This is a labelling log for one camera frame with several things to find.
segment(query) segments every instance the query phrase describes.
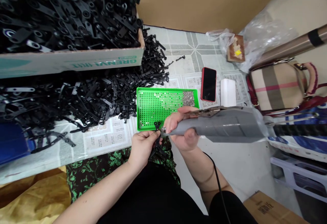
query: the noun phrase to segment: cardboard box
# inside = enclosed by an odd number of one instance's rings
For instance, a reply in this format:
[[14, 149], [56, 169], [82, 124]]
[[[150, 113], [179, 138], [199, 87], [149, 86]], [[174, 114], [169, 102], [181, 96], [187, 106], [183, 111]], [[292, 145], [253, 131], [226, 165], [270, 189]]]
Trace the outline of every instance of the cardboard box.
[[1, 54], [0, 78], [141, 65], [145, 46], [141, 29], [138, 40], [138, 48]]
[[294, 212], [260, 191], [247, 199], [243, 204], [259, 224], [309, 224]]
[[270, 0], [141, 0], [137, 12], [145, 25], [206, 33], [239, 33]]

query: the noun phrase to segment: green tray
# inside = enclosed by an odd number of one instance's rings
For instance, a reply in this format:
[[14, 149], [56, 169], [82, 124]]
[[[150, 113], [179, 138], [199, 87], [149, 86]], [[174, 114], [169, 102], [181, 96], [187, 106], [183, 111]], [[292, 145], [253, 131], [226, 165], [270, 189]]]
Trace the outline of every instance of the green tray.
[[143, 88], [136, 89], [137, 130], [155, 130], [154, 122], [161, 122], [183, 106], [183, 91], [193, 92], [195, 107], [199, 108], [196, 89]]

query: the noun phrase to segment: power cord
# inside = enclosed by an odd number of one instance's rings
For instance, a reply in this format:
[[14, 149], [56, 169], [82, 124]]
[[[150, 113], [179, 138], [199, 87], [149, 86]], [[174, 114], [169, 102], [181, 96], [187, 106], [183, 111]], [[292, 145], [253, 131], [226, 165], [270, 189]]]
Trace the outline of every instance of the power cord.
[[215, 173], [216, 173], [216, 177], [217, 177], [217, 182], [218, 182], [218, 188], [219, 188], [219, 192], [220, 192], [220, 196], [221, 196], [221, 200], [222, 200], [222, 205], [224, 206], [224, 209], [225, 209], [225, 213], [226, 213], [226, 216], [227, 216], [227, 220], [228, 220], [228, 223], [231, 224], [231, 221], [229, 220], [229, 216], [228, 216], [228, 213], [227, 213], [227, 209], [226, 209], [226, 206], [225, 206], [225, 201], [224, 201], [224, 197], [222, 195], [222, 191], [221, 191], [221, 186], [220, 186], [220, 182], [219, 182], [219, 178], [218, 178], [218, 173], [217, 173], [217, 168], [216, 168], [216, 164], [215, 162], [213, 161], [213, 159], [208, 155], [208, 158], [210, 158], [210, 160], [212, 161], [212, 163], [214, 164], [214, 169], [215, 169]]

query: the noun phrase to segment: gray tool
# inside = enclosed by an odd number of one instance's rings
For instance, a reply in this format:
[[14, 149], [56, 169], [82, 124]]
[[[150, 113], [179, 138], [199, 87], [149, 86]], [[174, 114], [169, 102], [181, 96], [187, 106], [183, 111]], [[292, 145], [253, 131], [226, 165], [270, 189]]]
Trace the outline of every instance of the gray tool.
[[[297, 125], [294, 125], [294, 131], [285, 131], [289, 127], [277, 125], [278, 123], [275, 123], [272, 117], [262, 116], [257, 109], [250, 107], [217, 106], [188, 114], [197, 116], [197, 118], [182, 120], [178, 123], [177, 128], [169, 134], [166, 134], [165, 128], [162, 128], [162, 136], [184, 135], [186, 130], [193, 128], [198, 135], [205, 135], [212, 142], [251, 143], [269, 136], [295, 135], [295, 131], [302, 132], [302, 128]], [[301, 120], [313, 117], [317, 117], [317, 114]], [[305, 131], [305, 133], [305, 135], [312, 134], [311, 131]]]

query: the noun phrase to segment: white box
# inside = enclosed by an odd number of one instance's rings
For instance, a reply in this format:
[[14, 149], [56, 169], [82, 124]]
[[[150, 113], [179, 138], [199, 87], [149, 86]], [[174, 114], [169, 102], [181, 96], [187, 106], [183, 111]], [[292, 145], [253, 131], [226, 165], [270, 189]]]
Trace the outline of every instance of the white box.
[[236, 82], [224, 78], [220, 81], [220, 104], [225, 107], [236, 106]]
[[138, 40], [138, 48], [0, 54], [0, 78], [138, 66], [145, 46], [141, 29]]

